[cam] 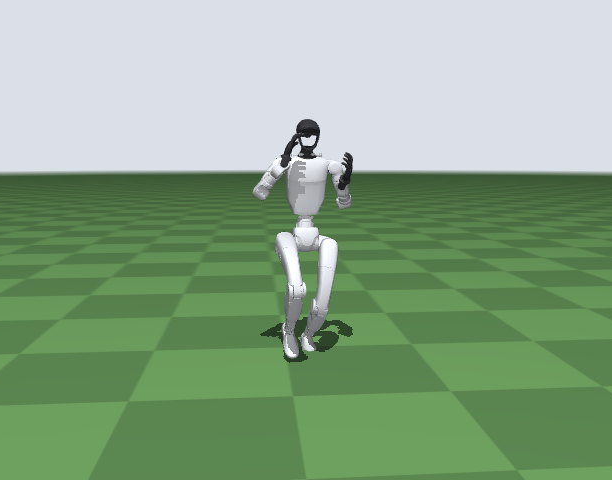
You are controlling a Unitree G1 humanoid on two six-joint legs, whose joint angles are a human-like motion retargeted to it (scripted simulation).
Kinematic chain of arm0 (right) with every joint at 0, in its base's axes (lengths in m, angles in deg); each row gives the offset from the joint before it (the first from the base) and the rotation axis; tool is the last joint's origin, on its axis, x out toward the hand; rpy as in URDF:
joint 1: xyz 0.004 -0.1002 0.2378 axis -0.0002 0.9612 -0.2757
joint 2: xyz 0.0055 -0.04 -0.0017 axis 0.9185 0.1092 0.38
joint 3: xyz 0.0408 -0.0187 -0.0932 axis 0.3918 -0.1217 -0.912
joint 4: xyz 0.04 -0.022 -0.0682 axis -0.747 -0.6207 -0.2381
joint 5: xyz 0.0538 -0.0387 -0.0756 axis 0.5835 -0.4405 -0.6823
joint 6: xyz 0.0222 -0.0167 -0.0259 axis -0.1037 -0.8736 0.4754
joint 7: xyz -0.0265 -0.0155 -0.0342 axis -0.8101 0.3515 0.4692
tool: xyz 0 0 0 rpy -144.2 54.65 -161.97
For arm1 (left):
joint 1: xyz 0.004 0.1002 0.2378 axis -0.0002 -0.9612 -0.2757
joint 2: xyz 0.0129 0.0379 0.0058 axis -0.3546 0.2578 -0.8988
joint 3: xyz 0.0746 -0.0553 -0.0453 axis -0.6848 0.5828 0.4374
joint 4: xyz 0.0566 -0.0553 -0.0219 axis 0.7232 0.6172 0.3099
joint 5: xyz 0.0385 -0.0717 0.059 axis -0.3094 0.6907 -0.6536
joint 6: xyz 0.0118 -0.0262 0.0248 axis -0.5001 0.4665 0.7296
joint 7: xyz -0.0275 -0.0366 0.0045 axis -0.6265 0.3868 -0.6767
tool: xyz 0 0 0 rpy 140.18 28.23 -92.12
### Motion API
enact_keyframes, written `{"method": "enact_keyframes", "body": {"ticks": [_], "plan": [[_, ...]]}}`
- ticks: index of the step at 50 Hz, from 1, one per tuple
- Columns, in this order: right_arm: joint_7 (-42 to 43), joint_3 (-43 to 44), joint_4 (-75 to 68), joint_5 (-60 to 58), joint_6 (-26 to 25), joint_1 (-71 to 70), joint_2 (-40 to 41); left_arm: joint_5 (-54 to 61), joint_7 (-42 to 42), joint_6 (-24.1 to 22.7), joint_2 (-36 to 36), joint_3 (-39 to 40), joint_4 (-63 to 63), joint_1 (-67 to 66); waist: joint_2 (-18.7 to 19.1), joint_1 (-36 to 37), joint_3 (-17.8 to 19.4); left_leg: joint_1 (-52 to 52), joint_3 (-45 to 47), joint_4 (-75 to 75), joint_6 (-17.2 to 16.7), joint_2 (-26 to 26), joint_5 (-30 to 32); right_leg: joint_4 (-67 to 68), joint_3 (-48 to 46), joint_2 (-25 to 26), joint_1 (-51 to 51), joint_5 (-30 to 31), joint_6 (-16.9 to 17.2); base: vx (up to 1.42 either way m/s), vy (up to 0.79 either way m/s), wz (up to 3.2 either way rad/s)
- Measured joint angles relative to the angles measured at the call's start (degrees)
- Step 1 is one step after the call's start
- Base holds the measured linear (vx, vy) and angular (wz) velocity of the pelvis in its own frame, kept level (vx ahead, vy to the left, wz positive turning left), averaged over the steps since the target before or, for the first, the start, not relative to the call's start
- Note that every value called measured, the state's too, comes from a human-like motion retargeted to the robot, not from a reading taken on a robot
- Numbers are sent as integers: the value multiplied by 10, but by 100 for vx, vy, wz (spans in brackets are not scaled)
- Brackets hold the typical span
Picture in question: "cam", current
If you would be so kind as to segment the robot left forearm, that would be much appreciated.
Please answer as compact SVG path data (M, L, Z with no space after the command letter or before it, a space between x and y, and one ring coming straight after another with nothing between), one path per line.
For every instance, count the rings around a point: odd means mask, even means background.
M342 205L350 204L352 206L352 199L351 199L351 195L350 195L349 189L348 189L348 185L349 184L346 185L344 190L340 190L340 189L338 189L339 179L338 179L337 184L336 184L338 201Z

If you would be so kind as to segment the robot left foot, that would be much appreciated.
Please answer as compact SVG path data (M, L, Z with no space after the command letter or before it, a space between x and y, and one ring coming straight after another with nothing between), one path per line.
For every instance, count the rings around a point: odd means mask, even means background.
M304 333L302 333L301 338L300 338L300 342L302 343L302 345L301 345L302 348L305 351L315 351L317 348L316 348L316 345L315 345L312 337L310 337L310 336L303 337L303 334Z

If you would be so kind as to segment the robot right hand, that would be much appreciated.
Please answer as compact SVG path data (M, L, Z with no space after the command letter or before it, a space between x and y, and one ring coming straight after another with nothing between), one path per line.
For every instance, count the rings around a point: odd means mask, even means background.
M284 154L281 155L281 158L282 158L281 163L280 163L281 167L285 168L285 167L288 166L289 161L291 161L290 154L292 152L292 149L293 149L294 146L298 145L298 143L299 143L298 141L295 142L296 139L299 138L299 137L305 137L304 135L305 135L305 133L300 132L300 133L296 133L292 137L291 141L287 144L287 146L285 148Z

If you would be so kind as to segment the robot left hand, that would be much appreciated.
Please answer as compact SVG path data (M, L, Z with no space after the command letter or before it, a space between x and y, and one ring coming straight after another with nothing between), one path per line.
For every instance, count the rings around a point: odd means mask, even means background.
M350 153L347 153L347 152L345 152L344 156L347 157L347 159L343 158L343 160L346 161L348 165L342 162L342 164L346 167L346 171L345 171L345 174L342 174L339 179L338 189L340 190L344 190L346 185L350 183L351 181L350 176L351 176L352 168L353 168L352 166L353 157L350 155Z

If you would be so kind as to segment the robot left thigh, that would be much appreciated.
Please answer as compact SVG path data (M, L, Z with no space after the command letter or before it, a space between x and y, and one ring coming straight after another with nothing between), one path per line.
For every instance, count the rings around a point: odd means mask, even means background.
M311 300L311 313L315 316L324 316L329 307L336 266L338 259L338 244L329 237L318 235L318 264L317 264L317 292Z

